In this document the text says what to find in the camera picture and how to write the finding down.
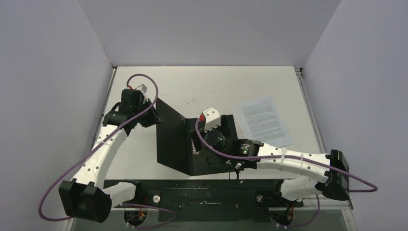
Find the white folder with black inside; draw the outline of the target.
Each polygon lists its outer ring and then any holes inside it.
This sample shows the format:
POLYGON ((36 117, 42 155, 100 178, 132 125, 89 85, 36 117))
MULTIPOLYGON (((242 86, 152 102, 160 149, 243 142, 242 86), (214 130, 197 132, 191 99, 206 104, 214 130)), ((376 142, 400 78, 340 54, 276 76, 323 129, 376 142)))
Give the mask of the white folder with black inside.
POLYGON ((238 160, 219 156, 202 145, 195 131, 196 118, 186 118, 158 99, 156 111, 162 122, 156 126, 157 162, 190 176, 226 173, 238 160))

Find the printed paper sheet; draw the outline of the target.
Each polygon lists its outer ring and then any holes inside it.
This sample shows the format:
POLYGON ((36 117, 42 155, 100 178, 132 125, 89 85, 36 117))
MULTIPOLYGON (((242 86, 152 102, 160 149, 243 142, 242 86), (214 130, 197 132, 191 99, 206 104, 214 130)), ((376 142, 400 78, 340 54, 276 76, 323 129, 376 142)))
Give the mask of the printed paper sheet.
POLYGON ((231 107, 243 137, 275 147, 293 144, 279 112, 270 97, 257 98, 231 107))

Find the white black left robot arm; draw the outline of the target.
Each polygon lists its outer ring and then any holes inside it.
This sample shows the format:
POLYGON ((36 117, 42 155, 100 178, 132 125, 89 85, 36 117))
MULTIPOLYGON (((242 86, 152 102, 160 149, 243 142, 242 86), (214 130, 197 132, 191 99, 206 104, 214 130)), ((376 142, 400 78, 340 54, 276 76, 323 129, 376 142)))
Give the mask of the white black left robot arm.
POLYGON ((122 143, 137 124, 144 128, 161 122, 146 87, 124 89, 121 100, 104 116, 100 133, 88 157, 70 181, 62 181, 58 192, 66 214, 103 223, 111 208, 126 201, 131 207, 143 202, 143 193, 134 183, 103 188, 107 171, 122 143))

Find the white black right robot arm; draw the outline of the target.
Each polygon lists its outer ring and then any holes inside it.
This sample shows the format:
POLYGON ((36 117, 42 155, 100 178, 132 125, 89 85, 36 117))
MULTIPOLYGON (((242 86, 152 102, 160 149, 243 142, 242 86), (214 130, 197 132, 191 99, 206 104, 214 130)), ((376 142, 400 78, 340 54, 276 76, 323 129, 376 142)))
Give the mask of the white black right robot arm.
POLYGON ((284 180, 273 191, 272 200, 277 206, 319 194, 337 201, 350 199, 349 164, 339 150, 328 154, 296 152, 256 140, 227 139, 215 129, 198 131, 197 137, 208 150, 231 161, 234 168, 275 169, 297 174, 297 178, 284 180))

